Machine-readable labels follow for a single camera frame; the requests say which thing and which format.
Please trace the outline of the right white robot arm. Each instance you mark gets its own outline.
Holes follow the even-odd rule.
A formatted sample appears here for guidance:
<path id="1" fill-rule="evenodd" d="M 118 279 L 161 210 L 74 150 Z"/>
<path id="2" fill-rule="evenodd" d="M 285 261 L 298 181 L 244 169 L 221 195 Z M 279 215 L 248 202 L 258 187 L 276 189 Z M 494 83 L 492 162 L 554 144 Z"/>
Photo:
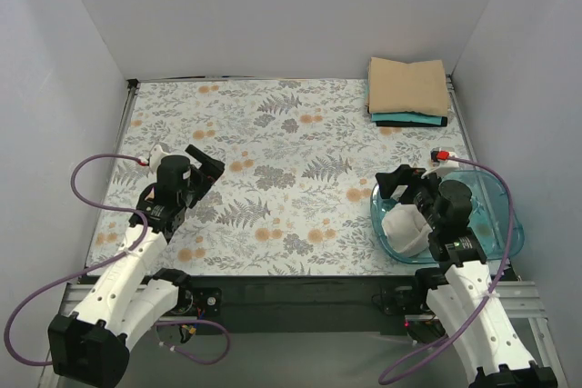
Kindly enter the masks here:
<path id="1" fill-rule="evenodd" d="M 444 156 L 426 170 L 407 164 L 376 174 L 372 223 L 395 259 L 414 262 L 428 252 L 435 268 L 416 271 L 412 304 L 433 313 L 445 330 L 436 354 L 453 346 L 471 387 L 556 387 L 519 339 L 496 292 L 487 254 L 474 232 L 474 191 L 450 178 L 458 160 Z"/>

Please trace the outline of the white printed t shirt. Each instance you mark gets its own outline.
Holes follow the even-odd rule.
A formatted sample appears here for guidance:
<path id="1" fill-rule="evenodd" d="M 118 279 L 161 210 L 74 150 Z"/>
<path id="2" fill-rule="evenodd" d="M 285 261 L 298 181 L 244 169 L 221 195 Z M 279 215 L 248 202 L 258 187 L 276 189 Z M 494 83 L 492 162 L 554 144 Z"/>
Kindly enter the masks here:
<path id="1" fill-rule="evenodd" d="M 429 246 L 432 228 L 413 204 L 396 204 L 381 224 L 389 246 L 397 254 L 416 256 Z"/>

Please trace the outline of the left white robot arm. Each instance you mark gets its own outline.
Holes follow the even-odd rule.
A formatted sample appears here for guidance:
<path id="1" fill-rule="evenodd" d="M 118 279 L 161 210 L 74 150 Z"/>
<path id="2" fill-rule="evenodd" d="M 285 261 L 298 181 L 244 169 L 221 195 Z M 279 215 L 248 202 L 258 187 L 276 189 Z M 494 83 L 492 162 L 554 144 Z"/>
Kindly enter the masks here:
<path id="1" fill-rule="evenodd" d="M 156 145 L 138 162 L 155 180 L 139 195 L 115 260 L 70 314 L 56 315 L 48 327 L 54 372 L 94 387 L 119 384 L 131 350 L 161 317 L 201 312 L 203 296 L 189 274 L 149 271 L 225 165 L 192 145 L 184 154 Z"/>

